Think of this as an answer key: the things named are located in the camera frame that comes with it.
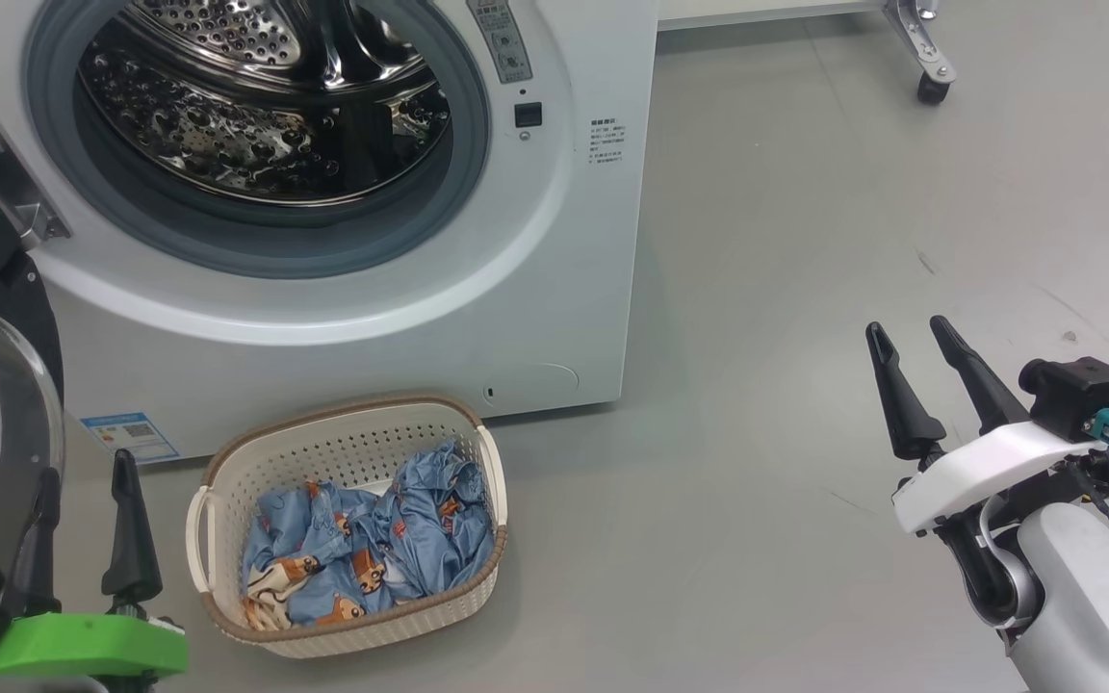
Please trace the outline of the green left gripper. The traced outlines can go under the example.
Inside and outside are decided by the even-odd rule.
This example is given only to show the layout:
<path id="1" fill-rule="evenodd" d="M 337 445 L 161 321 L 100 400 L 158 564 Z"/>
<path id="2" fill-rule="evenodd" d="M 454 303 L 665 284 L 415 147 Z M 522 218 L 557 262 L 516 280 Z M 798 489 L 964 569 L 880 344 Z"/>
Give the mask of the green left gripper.
<path id="1" fill-rule="evenodd" d="M 14 618 L 0 636 L 0 679 L 170 679 L 189 671 L 189 636 L 167 620 L 119 614 L 57 613 L 54 531 L 61 521 L 62 478 L 39 475 L 34 507 L 1 605 Z M 118 449 L 111 496 L 116 505 L 112 556 L 102 595 L 138 608 L 164 589 L 135 456 Z"/>

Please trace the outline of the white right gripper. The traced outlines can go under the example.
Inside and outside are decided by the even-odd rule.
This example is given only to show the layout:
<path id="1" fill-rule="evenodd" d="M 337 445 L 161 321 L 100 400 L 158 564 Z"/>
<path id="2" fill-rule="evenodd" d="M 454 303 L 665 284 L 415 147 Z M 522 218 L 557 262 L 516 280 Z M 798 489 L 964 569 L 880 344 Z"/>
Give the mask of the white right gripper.
<path id="1" fill-rule="evenodd" d="M 930 317 L 930 332 L 943 360 L 958 373 L 980 420 L 981 437 L 947 453 L 942 450 L 946 437 L 942 421 L 925 411 L 912 390 L 889 334 L 879 322 L 871 322 L 865 329 L 892 453 L 901 460 L 925 463 L 892 496 L 903 532 L 929 531 L 942 518 L 989 500 L 1070 456 L 1095 453 L 1096 460 L 1087 463 L 1093 468 L 1090 475 L 1109 491 L 1109 449 L 1103 444 L 1071 444 L 1030 422 L 1030 414 L 1017 396 L 946 316 Z"/>

